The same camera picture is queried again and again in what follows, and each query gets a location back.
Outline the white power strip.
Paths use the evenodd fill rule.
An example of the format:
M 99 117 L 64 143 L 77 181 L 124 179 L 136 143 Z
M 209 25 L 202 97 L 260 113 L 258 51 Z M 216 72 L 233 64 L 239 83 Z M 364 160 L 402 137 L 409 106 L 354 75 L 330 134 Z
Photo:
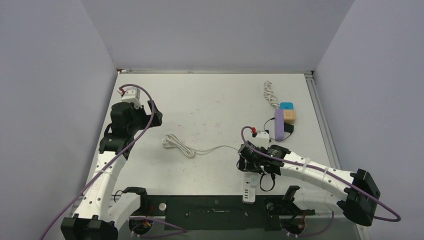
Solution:
M 256 172 L 245 172 L 243 176 L 242 202 L 253 204 L 256 201 L 256 189 L 259 185 L 260 175 Z

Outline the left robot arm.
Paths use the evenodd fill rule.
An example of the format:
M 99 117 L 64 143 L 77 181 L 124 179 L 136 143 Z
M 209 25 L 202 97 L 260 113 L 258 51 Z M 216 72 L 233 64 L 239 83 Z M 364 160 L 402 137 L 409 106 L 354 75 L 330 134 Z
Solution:
M 139 139 L 138 131 L 162 125 L 163 114 L 156 103 L 149 100 L 150 114 L 143 106 L 133 102 L 119 102 L 111 107 L 109 123 L 99 143 L 97 164 L 92 179 L 83 188 L 83 199 L 71 217 L 65 217 L 60 230 L 66 240 L 116 240 L 119 228 L 126 221 L 124 212 L 129 209 L 136 215 L 148 211 L 149 201 L 138 195 L 129 206 L 114 213 L 109 208 L 118 176 L 126 164 L 130 152 Z

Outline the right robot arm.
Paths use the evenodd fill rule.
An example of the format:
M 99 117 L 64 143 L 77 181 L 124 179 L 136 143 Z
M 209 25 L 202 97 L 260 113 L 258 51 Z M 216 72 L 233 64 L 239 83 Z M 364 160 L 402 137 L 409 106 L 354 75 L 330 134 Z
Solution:
M 275 144 L 263 148 L 247 142 L 241 145 L 238 154 L 243 161 L 241 170 L 291 177 L 326 191 L 304 190 L 302 197 L 294 194 L 285 197 L 282 207 L 287 213 L 322 209 L 342 213 L 362 226 L 372 225 L 381 192 L 368 171 L 327 167 Z

